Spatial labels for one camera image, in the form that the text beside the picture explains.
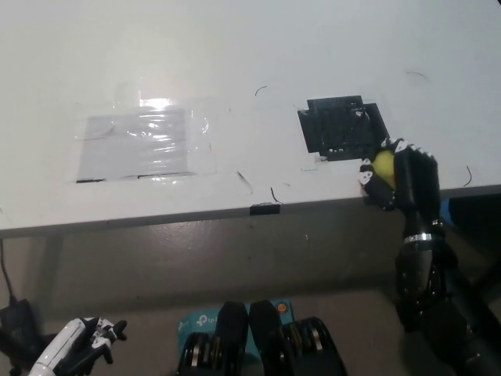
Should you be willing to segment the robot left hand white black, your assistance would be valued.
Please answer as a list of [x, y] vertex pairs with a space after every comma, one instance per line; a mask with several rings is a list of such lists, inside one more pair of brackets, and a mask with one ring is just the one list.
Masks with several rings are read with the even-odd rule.
[[112, 345], [127, 339], [124, 333], [127, 325], [126, 320], [114, 324], [101, 317], [68, 322], [37, 358], [28, 375], [89, 375], [100, 358], [112, 364]]

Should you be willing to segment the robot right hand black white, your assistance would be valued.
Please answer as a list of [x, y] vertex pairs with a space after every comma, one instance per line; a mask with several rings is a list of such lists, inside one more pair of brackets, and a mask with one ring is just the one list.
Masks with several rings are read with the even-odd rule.
[[406, 242], [440, 235], [441, 199], [435, 157], [404, 139], [387, 138], [379, 151], [391, 156], [393, 183], [376, 169], [375, 159], [365, 158], [359, 168], [359, 183], [365, 193], [381, 209], [401, 211]]

